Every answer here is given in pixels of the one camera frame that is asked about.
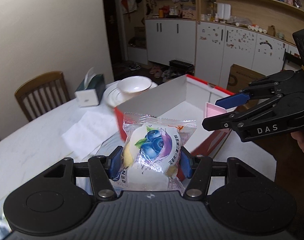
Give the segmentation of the wooden wall shelf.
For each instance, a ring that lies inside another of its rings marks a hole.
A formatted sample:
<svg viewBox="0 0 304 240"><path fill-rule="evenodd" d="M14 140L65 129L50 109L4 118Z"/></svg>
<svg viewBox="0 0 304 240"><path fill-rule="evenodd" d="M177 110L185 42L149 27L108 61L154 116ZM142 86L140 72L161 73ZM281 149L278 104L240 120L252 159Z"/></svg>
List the wooden wall shelf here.
<svg viewBox="0 0 304 240"><path fill-rule="evenodd" d="M274 26L292 40L292 33L304 29L304 10L277 0L215 0L231 6L231 15L247 18L262 28ZM210 0L195 0L197 20L209 12Z"/></svg>

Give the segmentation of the wooden chair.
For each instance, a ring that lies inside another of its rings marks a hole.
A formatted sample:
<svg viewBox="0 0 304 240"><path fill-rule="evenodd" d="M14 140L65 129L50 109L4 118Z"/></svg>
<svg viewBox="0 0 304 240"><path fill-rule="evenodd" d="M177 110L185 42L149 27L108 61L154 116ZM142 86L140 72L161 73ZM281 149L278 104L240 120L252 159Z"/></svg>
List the wooden chair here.
<svg viewBox="0 0 304 240"><path fill-rule="evenodd" d="M28 80L15 91L14 97L29 122L70 101L61 71Z"/></svg>

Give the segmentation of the blueberry snack packet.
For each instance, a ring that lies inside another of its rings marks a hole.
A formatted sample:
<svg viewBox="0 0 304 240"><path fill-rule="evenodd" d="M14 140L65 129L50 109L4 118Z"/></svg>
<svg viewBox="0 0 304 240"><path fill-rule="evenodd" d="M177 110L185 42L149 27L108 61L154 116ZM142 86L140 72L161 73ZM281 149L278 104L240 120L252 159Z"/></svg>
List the blueberry snack packet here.
<svg viewBox="0 0 304 240"><path fill-rule="evenodd" d="M179 191L181 148L197 128L195 120L125 113L120 168L110 181L117 191Z"/></svg>

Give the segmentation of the white paper napkin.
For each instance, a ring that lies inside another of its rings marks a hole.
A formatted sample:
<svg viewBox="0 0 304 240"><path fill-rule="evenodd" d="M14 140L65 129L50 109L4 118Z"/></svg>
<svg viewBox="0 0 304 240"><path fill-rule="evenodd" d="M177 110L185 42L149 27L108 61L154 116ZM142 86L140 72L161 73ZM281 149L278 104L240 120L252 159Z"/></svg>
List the white paper napkin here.
<svg viewBox="0 0 304 240"><path fill-rule="evenodd" d="M62 135L77 160L96 152L100 146L119 131L113 114L87 111L79 122Z"/></svg>

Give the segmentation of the red white cardboard box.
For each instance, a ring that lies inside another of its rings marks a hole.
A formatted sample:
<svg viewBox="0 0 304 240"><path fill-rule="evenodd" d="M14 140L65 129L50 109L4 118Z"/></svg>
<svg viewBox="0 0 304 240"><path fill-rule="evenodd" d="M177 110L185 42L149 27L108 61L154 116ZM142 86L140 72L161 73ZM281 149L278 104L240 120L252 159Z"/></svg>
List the red white cardboard box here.
<svg viewBox="0 0 304 240"><path fill-rule="evenodd" d="M125 113L147 114L175 120L195 120L197 128L183 147L193 155L209 155L227 135L228 129L214 132L203 129L205 104L207 102L214 104L216 100L229 95L230 92L220 87L211 87L204 81L186 75L149 89L118 105L114 110L124 141L126 140L126 133L123 130ZM186 179L180 165L177 178L181 181Z"/></svg>

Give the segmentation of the white plate stack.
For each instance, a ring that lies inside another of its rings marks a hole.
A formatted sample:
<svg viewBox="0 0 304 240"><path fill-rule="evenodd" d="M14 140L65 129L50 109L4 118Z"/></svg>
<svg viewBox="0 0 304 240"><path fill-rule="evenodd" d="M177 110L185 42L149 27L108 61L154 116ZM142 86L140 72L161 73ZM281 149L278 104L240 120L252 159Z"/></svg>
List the white plate stack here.
<svg viewBox="0 0 304 240"><path fill-rule="evenodd" d="M152 85L149 89L141 92L141 93L137 93L137 94L126 94L126 93L122 93L119 89L118 89L118 82L110 85L104 92L104 101L106 102L107 105L109 105L109 107L116 107L120 104L122 104L123 102L132 99L135 96L140 95L143 92L146 92L149 89L155 88L157 87L157 84L152 82Z"/></svg>

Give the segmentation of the green white tissue box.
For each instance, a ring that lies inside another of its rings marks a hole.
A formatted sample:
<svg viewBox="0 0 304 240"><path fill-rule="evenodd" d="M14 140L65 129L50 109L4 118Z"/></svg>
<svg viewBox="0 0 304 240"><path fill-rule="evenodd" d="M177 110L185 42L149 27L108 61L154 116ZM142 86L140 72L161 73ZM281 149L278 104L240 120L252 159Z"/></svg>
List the green white tissue box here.
<svg viewBox="0 0 304 240"><path fill-rule="evenodd" d="M96 74L94 68L91 68L74 92L78 106L98 106L102 100L105 89L104 75Z"/></svg>

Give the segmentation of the pink ribbed eraser block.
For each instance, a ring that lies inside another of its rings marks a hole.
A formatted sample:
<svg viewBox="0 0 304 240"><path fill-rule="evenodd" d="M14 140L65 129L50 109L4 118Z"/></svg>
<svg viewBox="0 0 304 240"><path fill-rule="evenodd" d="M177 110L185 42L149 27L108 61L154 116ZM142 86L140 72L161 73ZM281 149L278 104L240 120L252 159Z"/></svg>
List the pink ribbed eraser block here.
<svg viewBox="0 0 304 240"><path fill-rule="evenodd" d="M204 119L210 118L213 116L221 115L221 114L226 114L227 110L224 109L223 107L214 105L212 103L207 102L205 104L205 110L204 110Z"/></svg>

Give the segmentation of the white bowl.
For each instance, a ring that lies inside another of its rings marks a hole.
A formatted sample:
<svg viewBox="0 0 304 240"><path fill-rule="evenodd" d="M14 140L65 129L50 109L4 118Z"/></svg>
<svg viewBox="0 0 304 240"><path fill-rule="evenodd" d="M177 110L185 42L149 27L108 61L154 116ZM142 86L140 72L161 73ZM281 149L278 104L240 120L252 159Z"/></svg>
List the white bowl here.
<svg viewBox="0 0 304 240"><path fill-rule="evenodd" d="M118 89L122 93L137 94L149 89L152 81L145 76L131 76L118 82Z"/></svg>

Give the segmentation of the white lower cabinet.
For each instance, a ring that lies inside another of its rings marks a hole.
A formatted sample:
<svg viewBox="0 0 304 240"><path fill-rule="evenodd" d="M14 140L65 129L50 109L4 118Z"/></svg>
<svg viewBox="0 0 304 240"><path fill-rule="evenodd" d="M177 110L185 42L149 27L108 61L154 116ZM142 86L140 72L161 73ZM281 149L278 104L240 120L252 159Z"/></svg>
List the white lower cabinet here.
<svg viewBox="0 0 304 240"><path fill-rule="evenodd" d="M233 64L263 75L279 72L295 46L267 35L229 25L190 20L146 20L147 59L194 66L196 77L226 87Z"/></svg>

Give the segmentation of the brown cardboard box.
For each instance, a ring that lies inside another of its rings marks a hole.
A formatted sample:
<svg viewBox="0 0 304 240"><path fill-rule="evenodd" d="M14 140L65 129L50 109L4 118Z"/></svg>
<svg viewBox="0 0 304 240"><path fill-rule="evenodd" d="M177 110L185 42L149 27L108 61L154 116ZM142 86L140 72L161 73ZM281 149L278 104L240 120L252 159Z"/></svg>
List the brown cardboard box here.
<svg viewBox="0 0 304 240"><path fill-rule="evenodd" d="M233 93L244 89L252 81L265 77L265 75L233 64L230 68L230 74L227 83L227 90Z"/></svg>

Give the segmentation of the black shoe rack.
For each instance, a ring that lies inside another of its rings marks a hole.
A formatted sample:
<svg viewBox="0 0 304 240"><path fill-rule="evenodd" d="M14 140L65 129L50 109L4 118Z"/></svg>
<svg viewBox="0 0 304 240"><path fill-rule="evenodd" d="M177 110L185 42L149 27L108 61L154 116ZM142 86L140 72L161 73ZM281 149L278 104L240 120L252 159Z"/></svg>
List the black shoe rack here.
<svg viewBox="0 0 304 240"><path fill-rule="evenodd" d="M171 73L176 75L194 75L194 65L191 63L179 60L171 60L169 61L169 68Z"/></svg>

